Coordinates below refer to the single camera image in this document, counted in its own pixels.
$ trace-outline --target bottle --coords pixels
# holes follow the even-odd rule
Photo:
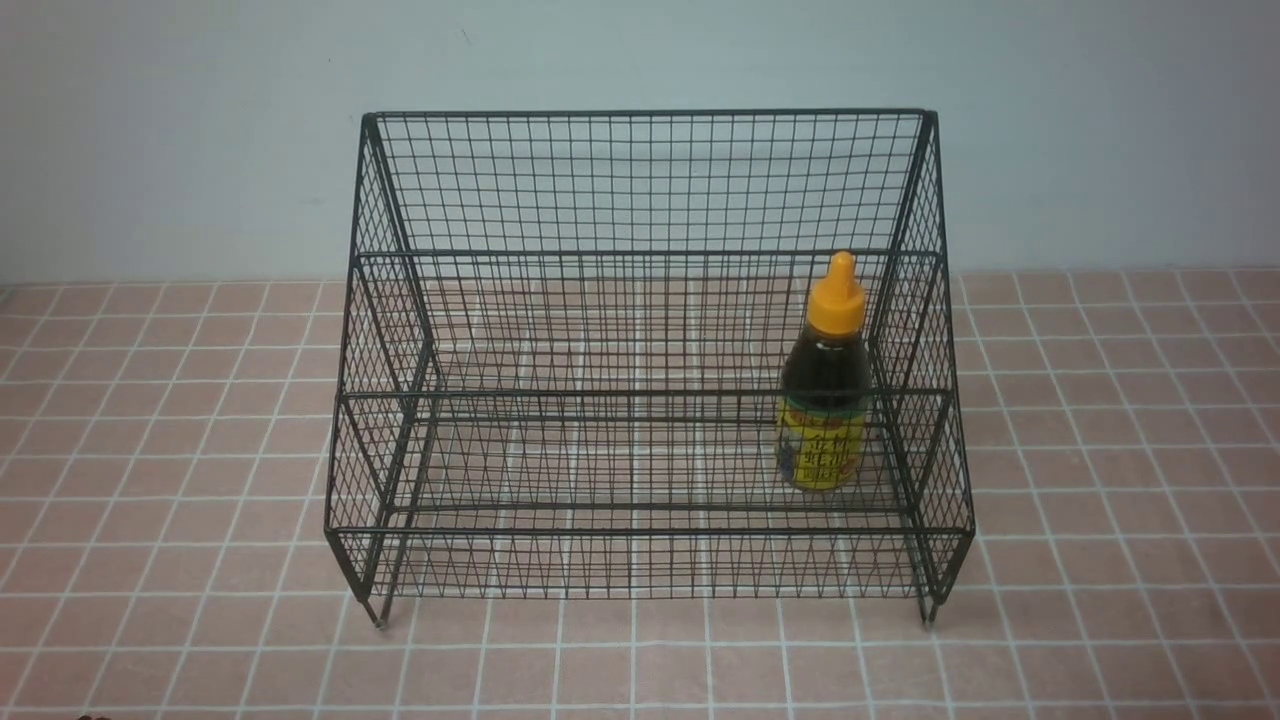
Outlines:
[[[863,342],[867,293],[854,269],[851,254],[832,255],[782,366],[778,473],[803,491],[847,483],[863,456],[872,373]]]

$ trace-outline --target bottle cap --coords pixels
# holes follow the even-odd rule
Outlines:
[[[831,256],[827,277],[809,291],[809,324],[822,334],[851,336],[867,320],[867,293],[854,277],[854,256],[841,250]]]

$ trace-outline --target black wire rack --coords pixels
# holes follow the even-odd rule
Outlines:
[[[376,113],[361,124],[325,536],[398,594],[897,596],[974,537],[937,115]],[[835,250],[869,297],[856,479],[776,474]],[[374,598],[383,598],[375,607]]]

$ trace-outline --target yellow label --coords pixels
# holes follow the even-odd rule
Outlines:
[[[801,489],[828,491],[849,482],[863,454],[867,413],[822,413],[782,401],[778,473]]]

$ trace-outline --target wall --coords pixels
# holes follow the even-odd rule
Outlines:
[[[1280,263],[1280,4],[0,0],[0,282],[342,273],[372,109],[940,110],[956,268]]]

